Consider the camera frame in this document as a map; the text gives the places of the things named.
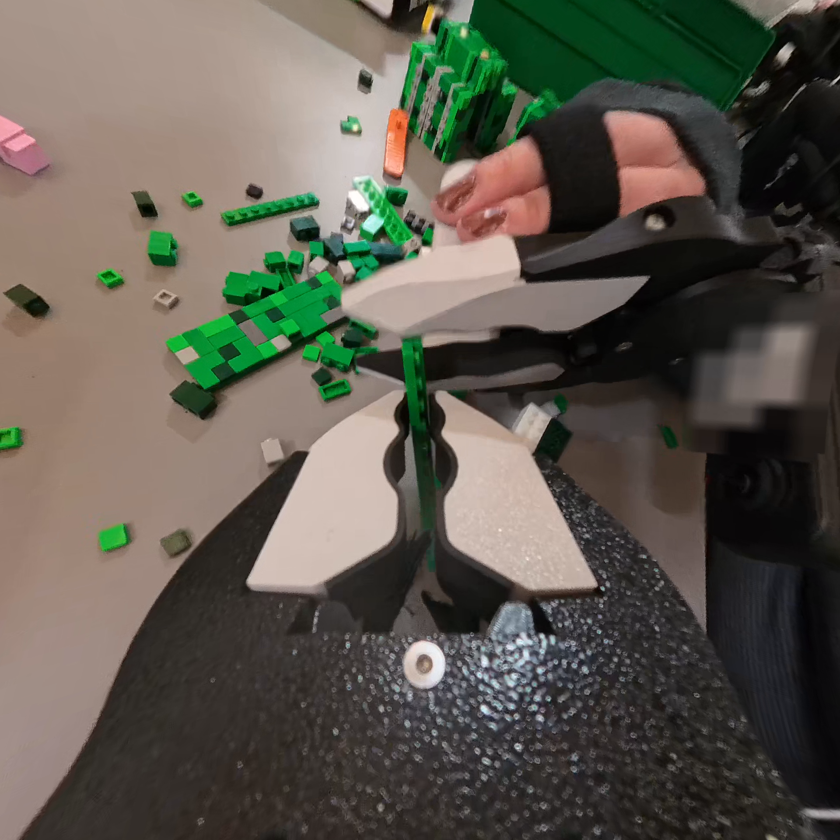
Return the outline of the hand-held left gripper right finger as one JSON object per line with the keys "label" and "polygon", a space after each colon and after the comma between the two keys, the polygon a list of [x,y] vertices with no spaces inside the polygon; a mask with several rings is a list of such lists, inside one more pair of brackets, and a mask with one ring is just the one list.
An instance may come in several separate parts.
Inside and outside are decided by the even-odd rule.
{"label": "hand-held left gripper right finger", "polygon": [[429,397],[436,490],[429,598],[444,633],[471,634],[507,603],[590,597],[599,584],[534,458],[532,442],[446,393]]}

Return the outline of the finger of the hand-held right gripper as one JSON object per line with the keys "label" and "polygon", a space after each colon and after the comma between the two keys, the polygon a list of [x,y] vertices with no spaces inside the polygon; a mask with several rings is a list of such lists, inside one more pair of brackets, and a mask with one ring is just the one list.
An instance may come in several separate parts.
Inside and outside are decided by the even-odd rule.
{"label": "finger of the hand-held right gripper", "polygon": [[620,308],[646,275],[525,280],[515,241],[496,236],[433,249],[353,283],[341,308],[399,337],[530,329],[567,333]]}
{"label": "finger of the hand-held right gripper", "polygon": [[532,389],[567,367],[560,348],[548,344],[441,344],[423,347],[423,363],[430,392]]}

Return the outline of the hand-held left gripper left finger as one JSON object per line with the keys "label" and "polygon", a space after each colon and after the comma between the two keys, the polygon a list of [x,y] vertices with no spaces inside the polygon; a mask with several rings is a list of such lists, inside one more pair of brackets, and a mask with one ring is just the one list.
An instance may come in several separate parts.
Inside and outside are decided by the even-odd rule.
{"label": "hand-held left gripper left finger", "polygon": [[248,575],[252,592],[337,602],[365,632],[392,630],[412,583],[404,408],[404,393],[389,392],[311,446]]}

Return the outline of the large green brick plate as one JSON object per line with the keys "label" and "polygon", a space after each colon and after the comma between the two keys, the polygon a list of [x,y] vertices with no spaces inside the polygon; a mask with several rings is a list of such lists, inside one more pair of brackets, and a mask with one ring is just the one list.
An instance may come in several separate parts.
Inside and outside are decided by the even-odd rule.
{"label": "large green brick plate", "polygon": [[402,364],[405,377],[406,403],[411,429],[419,514],[422,534],[429,537],[425,562],[429,573],[436,571],[436,476],[434,447],[430,427],[424,346],[420,337],[402,341]]}

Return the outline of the green mosaic tile panel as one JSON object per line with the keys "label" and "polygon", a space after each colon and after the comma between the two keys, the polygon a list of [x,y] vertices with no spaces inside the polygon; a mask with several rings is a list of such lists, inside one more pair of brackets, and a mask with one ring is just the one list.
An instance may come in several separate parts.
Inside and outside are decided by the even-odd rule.
{"label": "green mosaic tile panel", "polygon": [[323,271],[168,339],[166,348],[213,392],[303,349],[341,324],[341,285]]}

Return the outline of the grey desk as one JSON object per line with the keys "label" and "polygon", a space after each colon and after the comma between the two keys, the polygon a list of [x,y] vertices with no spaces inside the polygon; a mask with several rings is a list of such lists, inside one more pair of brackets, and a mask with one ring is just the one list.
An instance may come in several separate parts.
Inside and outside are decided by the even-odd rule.
{"label": "grey desk", "polygon": [[[314,192],[328,231],[342,219],[355,175],[382,178],[387,114],[398,99],[414,36],[355,2],[2,2],[2,115],[32,134],[51,160],[38,176],[2,165],[2,290],[22,283],[49,309],[59,270],[37,257],[37,237],[70,231],[59,248],[97,273],[140,245],[139,298],[157,286],[143,268],[141,225],[172,232],[183,258],[208,245],[220,214],[247,204],[249,183],[267,198]],[[290,249],[289,223],[233,227],[221,286],[231,270],[262,269],[264,253]],[[147,612],[182,559],[160,539],[186,529],[203,539],[270,474],[260,443],[307,448],[378,398],[364,377],[325,405],[298,353],[273,361],[219,399],[214,421],[248,411],[246,387],[290,385],[311,420],[257,432],[256,481],[213,520],[93,533],[93,551],[2,571],[2,838],[19,838],[77,757]]]}

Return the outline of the person's right hand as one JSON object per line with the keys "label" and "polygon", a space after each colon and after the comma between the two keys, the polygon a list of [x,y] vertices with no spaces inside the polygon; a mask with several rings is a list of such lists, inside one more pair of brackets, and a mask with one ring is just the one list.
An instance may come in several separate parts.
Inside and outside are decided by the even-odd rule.
{"label": "person's right hand", "polygon": [[680,197],[737,214],[741,167],[735,129],[706,99],[607,78],[442,187],[432,208],[464,242],[591,232]]}

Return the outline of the orange brick separator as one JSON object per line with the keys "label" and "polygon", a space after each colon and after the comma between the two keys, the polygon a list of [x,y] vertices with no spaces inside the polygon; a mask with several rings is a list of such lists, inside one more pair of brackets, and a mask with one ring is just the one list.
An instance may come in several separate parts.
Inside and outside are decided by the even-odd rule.
{"label": "orange brick separator", "polygon": [[406,111],[400,108],[390,111],[382,169],[385,175],[395,180],[401,180],[405,170],[408,122]]}

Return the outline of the small built green structure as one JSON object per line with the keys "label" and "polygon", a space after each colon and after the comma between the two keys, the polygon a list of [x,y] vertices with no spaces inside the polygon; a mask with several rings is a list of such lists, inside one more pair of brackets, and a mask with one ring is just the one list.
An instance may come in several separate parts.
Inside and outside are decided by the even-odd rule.
{"label": "small built green structure", "polygon": [[544,89],[541,93],[527,104],[521,111],[520,117],[516,123],[513,135],[508,142],[508,145],[513,144],[516,140],[525,133],[526,128],[541,119],[550,115],[553,111],[562,107],[563,100],[558,99],[556,94],[550,89]]}

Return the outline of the long green brick plate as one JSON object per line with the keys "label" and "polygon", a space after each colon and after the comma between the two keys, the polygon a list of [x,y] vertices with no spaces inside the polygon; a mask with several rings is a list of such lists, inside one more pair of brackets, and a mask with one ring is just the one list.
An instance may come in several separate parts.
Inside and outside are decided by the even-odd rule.
{"label": "long green brick plate", "polygon": [[317,195],[313,192],[306,192],[227,210],[220,213],[220,218],[226,226],[235,227],[272,217],[302,212],[317,208],[319,205],[320,200]]}

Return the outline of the built green brick structure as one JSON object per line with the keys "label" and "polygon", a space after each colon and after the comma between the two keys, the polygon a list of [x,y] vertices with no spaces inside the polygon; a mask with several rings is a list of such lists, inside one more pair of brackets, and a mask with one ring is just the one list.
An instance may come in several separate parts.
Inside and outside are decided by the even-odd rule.
{"label": "built green brick structure", "polygon": [[408,129],[444,164],[465,146],[488,154],[517,96],[508,63],[471,24],[439,17],[433,31],[412,44],[400,99]]}

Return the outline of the green storage bin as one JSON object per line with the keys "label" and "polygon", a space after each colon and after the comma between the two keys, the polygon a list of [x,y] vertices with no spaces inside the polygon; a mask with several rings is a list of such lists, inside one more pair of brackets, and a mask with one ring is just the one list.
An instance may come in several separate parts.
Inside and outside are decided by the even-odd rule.
{"label": "green storage bin", "polygon": [[475,1],[469,22],[515,84],[562,101],[613,77],[674,82],[727,110],[774,42],[727,1]]}

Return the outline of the scattered small green bricks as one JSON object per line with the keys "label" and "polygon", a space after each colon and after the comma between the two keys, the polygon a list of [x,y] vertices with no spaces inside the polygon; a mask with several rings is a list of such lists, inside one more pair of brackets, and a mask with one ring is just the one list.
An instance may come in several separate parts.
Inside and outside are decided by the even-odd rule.
{"label": "scattered small green bricks", "polygon": [[[163,391],[152,382],[167,370],[194,380],[166,349],[169,338],[163,318],[175,319],[181,327],[209,312],[220,315],[222,268],[229,268],[225,246],[232,228],[213,230],[208,245],[183,258],[183,242],[153,224],[143,234],[143,268],[155,289],[154,302],[138,297],[139,269],[128,271],[129,257],[140,257],[140,245],[114,245],[111,262],[97,273],[101,311],[93,306],[92,294],[81,280],[93,282],[93,269],[100,259],[76,266],[65,260],[70,252],[58,233],[86,233],[83,245],[94,245],[93,234],[105,233],[95,224],[91,230],[70,231],[70,205],[59,202],[57,222],[61,230],[37,237],[40,267],[58,268],[53,280],[58,292],[66,292],[67,306],[37,314],[21,310],[9,315],[7,327],[16,330],[17,343],[2,347],[2,426],[21,426],[23,431],[2,430],[2,445],[14,436],[16,444],[2,446],[2,571],[34,569],[37,562],[61,558],[82,547],[93,551],[93,533],[101,530],[128,532],[130,526],[183,525],[189,519],[210,522],[241,490],[256,481],[256,433],[280,420],[312,419],[301,407],[291,386],[270,389],[246,387],[247,412],[237,420],[217,422],[189,414],[171,403],[167,428],[163,426]],[[176,302],[177,283],[187,275],[197,278],[187,291],[186,308]]]}

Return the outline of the person's blue trousers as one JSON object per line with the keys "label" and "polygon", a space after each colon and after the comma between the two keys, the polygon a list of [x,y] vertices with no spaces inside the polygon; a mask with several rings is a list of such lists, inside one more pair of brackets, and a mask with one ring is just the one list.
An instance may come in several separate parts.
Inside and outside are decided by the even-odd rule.
{"label": "person's blue trousers", "polygon": [[838,809],[838,572],[754,560],[710,538],[707,630],[791,792]]}

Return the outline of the pink brick pig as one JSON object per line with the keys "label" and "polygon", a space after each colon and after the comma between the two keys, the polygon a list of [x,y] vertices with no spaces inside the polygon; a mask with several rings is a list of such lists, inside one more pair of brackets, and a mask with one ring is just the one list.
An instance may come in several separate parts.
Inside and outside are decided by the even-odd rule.
{"label": "pink brick pig", "polygon": [[1,117],[1,160],[27,175],[36,175],[50,166],[38,142],[23,126]]}

